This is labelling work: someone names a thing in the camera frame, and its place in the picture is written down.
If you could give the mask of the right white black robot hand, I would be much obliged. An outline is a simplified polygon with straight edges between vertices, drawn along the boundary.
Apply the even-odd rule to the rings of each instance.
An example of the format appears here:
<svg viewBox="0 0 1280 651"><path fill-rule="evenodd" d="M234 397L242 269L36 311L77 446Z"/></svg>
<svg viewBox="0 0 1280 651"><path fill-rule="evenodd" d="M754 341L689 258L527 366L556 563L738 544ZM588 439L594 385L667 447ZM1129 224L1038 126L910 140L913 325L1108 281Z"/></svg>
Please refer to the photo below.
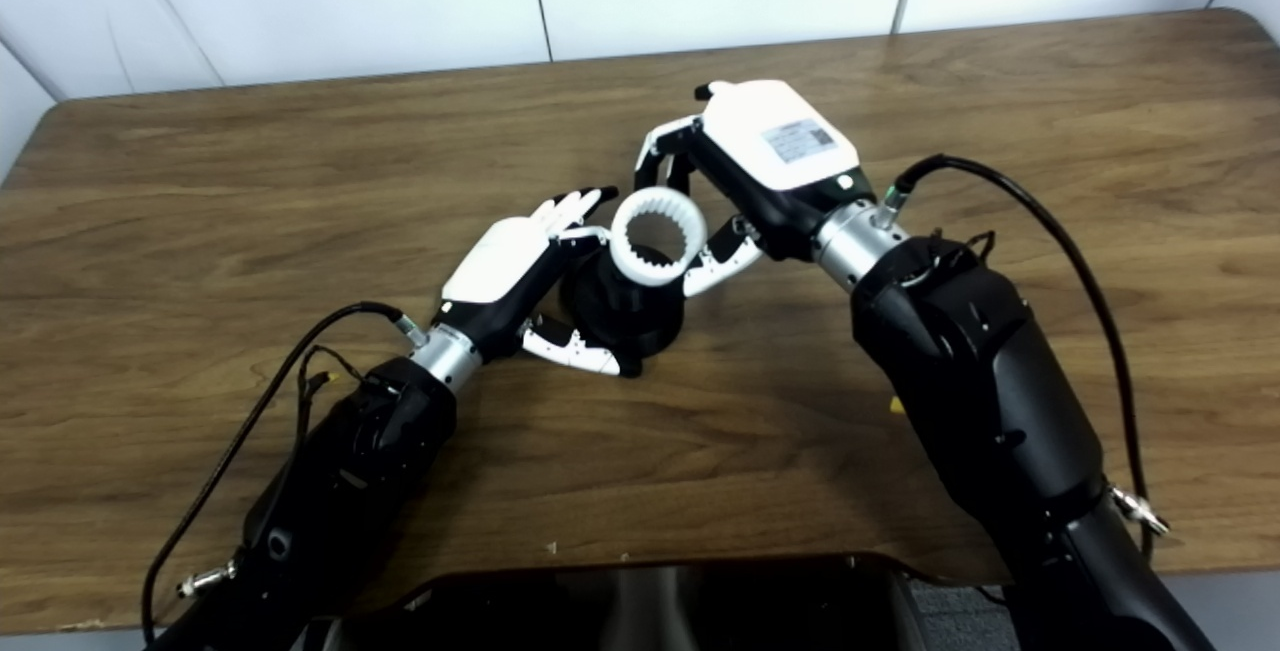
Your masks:
<svg viewBox="0 0 1280 651"><path fill-rule="evenodd" d="M648 132L634 176L636 191L666 183L689 194L700 171L736 210L696 251L684 295L704 294L762 256L820 263L831 223L876 200L852 142L785 81L713 81L695 98L701 113Z"/></svg>

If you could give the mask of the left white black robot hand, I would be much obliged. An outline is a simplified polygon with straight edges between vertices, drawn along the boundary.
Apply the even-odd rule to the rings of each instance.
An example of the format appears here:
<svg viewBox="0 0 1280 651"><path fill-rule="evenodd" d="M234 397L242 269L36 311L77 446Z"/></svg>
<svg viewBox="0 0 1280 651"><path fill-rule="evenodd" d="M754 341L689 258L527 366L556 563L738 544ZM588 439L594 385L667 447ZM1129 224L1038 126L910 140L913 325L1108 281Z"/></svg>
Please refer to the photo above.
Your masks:
<svg viewBox="0 0 1280 651"><path fill-rule="evenodd" d="M562 367L637 377L640 359L538 312L571 265L607 246L609 233L588 219L617 194L614 187L571 191L492 224L444 283L442 303L411 356L415 363L452 390L483 365L520 350Z"/></svg>

